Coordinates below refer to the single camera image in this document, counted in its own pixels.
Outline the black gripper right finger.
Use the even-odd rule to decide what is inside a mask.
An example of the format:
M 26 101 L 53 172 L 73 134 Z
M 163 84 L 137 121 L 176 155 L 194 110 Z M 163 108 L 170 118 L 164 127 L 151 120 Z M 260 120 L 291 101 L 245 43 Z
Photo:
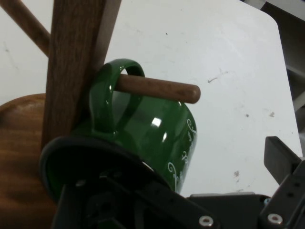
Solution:
M 259 215 L 261 229 L 305 227 L 305 162 L 276 136 L 265 139 L 264 165 L 279 184 Z

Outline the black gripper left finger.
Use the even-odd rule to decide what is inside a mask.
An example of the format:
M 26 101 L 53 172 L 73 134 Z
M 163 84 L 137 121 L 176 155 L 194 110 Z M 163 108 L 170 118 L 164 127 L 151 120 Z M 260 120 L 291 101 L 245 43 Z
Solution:
M 66 182 L 53 229 L 219 229 L 198 204 L 143 176 L 119 174 Z

